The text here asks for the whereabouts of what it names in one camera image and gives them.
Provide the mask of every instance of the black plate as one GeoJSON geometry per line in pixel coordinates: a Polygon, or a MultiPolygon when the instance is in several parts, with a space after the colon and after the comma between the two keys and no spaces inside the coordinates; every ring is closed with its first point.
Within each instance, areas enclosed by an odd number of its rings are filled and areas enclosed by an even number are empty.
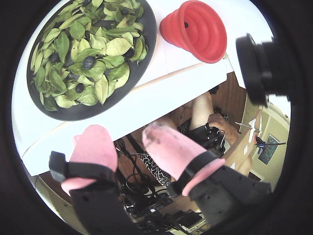
{"type": "Polygon", "coordinates": [[[51,19],[47,22],[47,24],[41,30],[39,36],[37,37],[35,41],[35,44],[33,45],[33,48],[32,48],[32,51],[28,60],[28,66],[27,66],[28,91],[33,102],[35,103],[37,108],[40,109],[40,111],[42,111],[44,114],[48,115],[51,118],[62,120],[62,121],[78,121],[78,120],[91,118],[113,107],[115,104],[120,102],[135,87],[135,85],[139,82],[139,80],[143,76],[144,72],[146,71],[151,61],[151,58],[152,58],[152,55],[156,46],[156,40],[157,40],[157,24],[156,24],[154,13],[150,5],[147,3],[146,0],[137,0],[137,1],[141,3],[144,9],[144,14],[140,18],[139,22],[144,25],[144,35],[145,35],[144,37],[146,40],[146,44],[149,47],[149,51],[148,51],[147,57],[142,62],[140,62],[139,65],[137,65],[137,62],[129,61],[131,74],[127,83],[123,87],[115,90],[115,92],[106,100],[104,105],[101,105],[100,103],[98,103],[92,107],[89,107],[89,106],[80,104],[77,106],[73,106],[69,109],[58,107],[57,112],[49,112],[41,104],[39,93],[34,91],[32,85],[30,84],[31,81],[33,80],[33,75],[32,75],[33,72],[30,70],[31,57],[32,57],[33,51],[35,50],[37,43],[42,38],[44,29],[53,21],[53,19],[58,15],[58,13],[64,7],[66,7],[73,1],[71,0],[70,2],[65,4],[53,15],[53,17],[51,17],[51,19]]]}

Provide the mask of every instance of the patterned fabric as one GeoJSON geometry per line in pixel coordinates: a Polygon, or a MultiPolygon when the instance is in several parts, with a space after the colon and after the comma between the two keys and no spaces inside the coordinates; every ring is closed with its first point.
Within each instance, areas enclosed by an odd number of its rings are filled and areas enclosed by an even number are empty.
{"type": "Polygon", "coordinates": [[[147,169],[153,174],[159,183],[162,186],[167,187],[171,182],[171,176],[158,167],[147,152],[140,154],[139,156],[147,169]]]}
{"type": "MultiPolygon", "coordinates": [[[[222,114],[222,116],[225,121],[229,121],[228,115],[222,114]]],[[[191,118],[184,122],[182,125],[180,125],[177,130],[182,134],[187,135],[190,123],[191,118]]],[[[161,168],[159,168],[147,152],[145,152],[144,154],[140,154],[139,156],[147,169],[153,174],[153,176],[162,186],[167,187],[171,183],[171,176],[163,171],[161,168]]]]}

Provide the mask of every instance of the black and white fabric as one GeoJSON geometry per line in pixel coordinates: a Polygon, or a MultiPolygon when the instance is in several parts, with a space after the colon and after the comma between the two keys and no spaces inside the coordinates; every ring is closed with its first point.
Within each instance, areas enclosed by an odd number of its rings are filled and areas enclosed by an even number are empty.
{"type": "Polygon", "coordinates": [[[147,152],[139,155],[142,162],[145,164],[147,169],[153,174],[157,181],[164,187],[167,187],[171,182],[171,176],[163,171],[158,165],[153,161],[147,152]]]}

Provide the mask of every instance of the blueberry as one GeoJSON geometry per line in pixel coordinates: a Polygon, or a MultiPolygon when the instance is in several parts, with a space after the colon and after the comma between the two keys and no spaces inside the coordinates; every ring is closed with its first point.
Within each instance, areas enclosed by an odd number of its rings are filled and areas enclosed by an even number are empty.
{"type": "Polygon", "coordinates": [[[132,48],[130,48],[125,54],[124,54],[124,56],[126,57],[126,58],[132,58],[132,56],[135,54],[135,52],[134,52],[134,50],[132,49],[132,48]]]}
{"type": "Polygon", "coordinates": [[[76,91],[78,94],[80,94],[80,93],[82,93],[82,92],[84,91],[84,89],[85,89],[84,84],[83,84],[83,83],[79,83],[79,84],[76,86],[75,91],[76,91]]]}
{"type": "Polygon", "coordinates": [[[91,0],[85,0],[83,6],[87,6],[89,3],[91,3],[91,0]]]}
{"type": "Polygon", "coordinates": [[[86,70],[90,70],[95,63],[96,59],[93,56],[88,56],[83,61],[83,68],[86,70]]]}
{"type": "Polygon", "coordinates": [[[129,10],[126,9],[126,8],[123,8],[123,9],[121,10],[121,14],[122,14],[123,16],[127,16],[127,15],[129,14],[129,10]]]}
{"type": "Polygon", "coordinates": [[[53,53],[52,55],[49,56],[49,60],[53,64],[59,62],[60,61],[59,54],[57,52],[53,53]]]}

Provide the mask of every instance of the collapsible funnel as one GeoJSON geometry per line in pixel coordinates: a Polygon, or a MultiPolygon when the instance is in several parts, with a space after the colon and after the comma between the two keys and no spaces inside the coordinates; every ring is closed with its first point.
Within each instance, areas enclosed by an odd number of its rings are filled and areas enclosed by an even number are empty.
{"type": "Polygon", "coordinates": [[[183,3],[162,20],[160,32],[167,42],[206,63],[220,61],[226,52],[225,26],[219,15],[201,1],[183,3]]]}

